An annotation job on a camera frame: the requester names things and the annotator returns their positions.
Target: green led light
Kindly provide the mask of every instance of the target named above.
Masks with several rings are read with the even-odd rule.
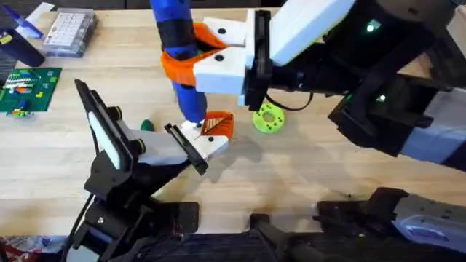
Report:
[[[380,26],[382,26],[382,24],[379,23],[379,21],[373,19],[373,20],[371,20],[371,22],[369,22],[369,24],[367,25],[366,31],[367,31],[368,33],[373,33],[373,32],[375,32],[377,29],[379,29]]]
[[[344,99],[345,99],[346,101],[348,101],[348,100],[350,100],[351,98],[352,98],[352,94],[348,95],[348,96],[345,97]]]
[[[387,99],[387,97],[385,95],[380,95],[378,98],[377,98],[377,102],[385,102],[385,100]]]

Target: white plastic part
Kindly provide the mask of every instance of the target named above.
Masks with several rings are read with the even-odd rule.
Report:
[[[286,65],[341,22],[354,3],[288,0],[270,21],[270,58],[278,66]]]
[[[97,138],[99,144],[102,146],[103,150],[105,150],[115,168],[120,169],[121,162],[118,155],[118,151],[114,147],[114,145],[112,145],[110,138],[103,130],[103,127],[102,125],[100,125],[100,122],[97,120],[97,117],[95,117],[94,112],[89,112],[87,118],[89,119],[89,124],[92,130],[94,131],[95,137]]]
[[[240,95],[246,75],[246,54],[243,47],[226,49],[194,65],[196,90],[206,93]]]
[[[186,121],[181,124],[180,131],[193,147],[196,148],[204,160],[211,159],[228,147],[228,137],[223,135],[200,135],[201,129],[197,128],[196,125],[195,123]]]
[[[132,131],[134,136],[142,139],[146,145],[146,153],[138,157],[139,163],[158,166],[180,164],[186,161],[186,152],[172,135],[166,132]]]
[[[251,69],[253,67],[254,54],[256,52],[256,42],[254,40],[256,31],[256,11],[254,9],[248,9],[245,30],[246,66]]]
[[[245,44],[245,23],[234,20],[204,18],[209,31],[229,47],[243,47]]]

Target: black cable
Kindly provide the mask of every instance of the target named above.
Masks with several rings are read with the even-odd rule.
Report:
[[[312,102],[312,99],[314,98],[314,93],[313,92],[310,92],[309,93],[309,100],[307,101],[307,103],[300,107],[300,108],[289,108],[287,106],[284,106],[283,104],[281,103],[278,103],[277,101],[273,100],[269,94],[265,94],[265,98],[267,98],[267,100],[274,106],[277,106],[283,110],[286,110],[286,111],[294,111],[294,112],[297,112],[297,111],[301,111],[303,109],[305,109],[311,102]]]
[[[82,207],[81,212],[79,212],[78,218],[74,221],[73,228],[71,229],[70,234],[65,240],[65,244],[63,246],[63,252],[61,253],[61,259],[60,262],[65,262],[66,261],[66,256],[68,255],[68,251],[71,248],[71,245],[73,243],[73,237],[74,233],[76,233],[76,229],[78,228],[79,223],[81,222],[82,217],[84,216],[84,212],[86,212],[87,208],[89,207],[90,202],[94,198],[94,195],[91,194],[86,200],[86,203],[84,204],[84,207]]]
[[[92,127],[90,128],[90,132],[92,134],[92,140],[94,142],[95,155],[97,156],[99,155],[99,144],[97,142],[97,137],[95,136],[94,130],[92,130]],[[86,212],[87,208],[89,208],[89,205],[93,198],[94,198],[94,194],[90,194],[86,202],[84,203],[84,206],[82,207],[81,211],[79,212],[78,217],[74,221],[70,234],[68,235],[68,237],[66,237],[65,244],[63,245],[63,252],[61,253],[60,262],[66,261],[66,256],[68,255],[68,251],[70,250],[71,245],[73,244],[74,234],[76,233],[79,223],[81,222],[82,217],[84,216],[84,213]]]

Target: black metal bracket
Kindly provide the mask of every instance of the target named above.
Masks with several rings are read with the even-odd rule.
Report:
[[[256,11],[255,57],[252,69],[245,81],[245,105],[249,111],[258,111],[264,102],[272,81],[273,64],[270,60],[271,12]]]
[[[193,167],[197,170],[200,175],[204,175],[205,171],[209,167],[207,162],[202,158],[196,148],[189,142],[189,140],[183,135],[179,128],[172,124],[167,124],[165,130],[175,138],[176,142],[188,155],[188,160],[191,162]]]

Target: small green object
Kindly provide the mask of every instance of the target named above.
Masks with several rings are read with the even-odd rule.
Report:
[[[153,132],[155,131],[155,127],[154,127],[154,124],[152,124],[151,120],[144,120],[143,123],[141,124],[141,128],[140,128],[142,131],[150,131],[150,132]]]
[[[380,95],[376,100],[377,102],[385,102],[385,100],[387,99],[387,97],[385,95]]]
[[[281,108],[271,103],[264,103],[259,112],[254,113],[253,123],[257,130],[273,134],[285,124],[285,114]]]
[[[373,33],[374,31],[376,31],[377,29],[379,29],[381,25],[382,25],[382,24],[381,24],[379,21],[373,19],[373,20],[371,20],[371,22],[369,22],[369,24],[367,25],[366,31],[367,31],[368,33]]]

